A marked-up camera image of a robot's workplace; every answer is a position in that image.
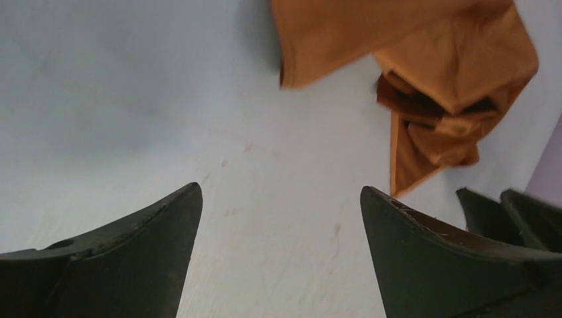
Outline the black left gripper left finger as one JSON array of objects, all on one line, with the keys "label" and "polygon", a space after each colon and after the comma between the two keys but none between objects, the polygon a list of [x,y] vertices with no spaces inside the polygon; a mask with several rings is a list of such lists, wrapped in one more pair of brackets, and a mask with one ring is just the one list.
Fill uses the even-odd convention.
[{"label": "black left gripper left finger", "polygon": [[42,250],[1,255],[2,317],[175,317],[201,219],[193,182]]}]

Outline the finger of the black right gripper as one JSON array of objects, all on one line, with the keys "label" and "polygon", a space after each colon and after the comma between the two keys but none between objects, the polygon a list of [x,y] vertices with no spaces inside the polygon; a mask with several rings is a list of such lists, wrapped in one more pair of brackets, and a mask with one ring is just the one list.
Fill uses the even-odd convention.
[{"label": "finger of the black right gripper", "polygon": [[561,252],[561,208],[513,189],[500,195],[526,247]]},{"label": "finger of the black right gripper", "polygon": [[468,188],[456,191],[468,232],[488,239],[522,246],[519,228],[501,204]]}]

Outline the orange cloth napkin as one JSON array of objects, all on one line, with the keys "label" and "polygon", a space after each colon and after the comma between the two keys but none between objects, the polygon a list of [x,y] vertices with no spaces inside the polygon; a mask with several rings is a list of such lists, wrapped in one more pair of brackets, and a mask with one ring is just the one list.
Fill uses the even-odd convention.
[{"label": "orange cloth napkin", "polygon": [[391,112],[390,194],[479,161],[477,144],[539,68],[513,1],[272,1],[280,85],[305,87],[371,54]]}]

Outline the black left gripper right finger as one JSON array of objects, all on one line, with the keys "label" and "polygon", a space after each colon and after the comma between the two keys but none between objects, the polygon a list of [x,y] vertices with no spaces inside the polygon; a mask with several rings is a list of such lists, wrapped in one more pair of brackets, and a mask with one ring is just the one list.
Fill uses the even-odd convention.
[{"label": "black left gripper right finger", "polygon": [[361,211],[388,317],[561,316],[561,252],[470,233],[370,186]]}]

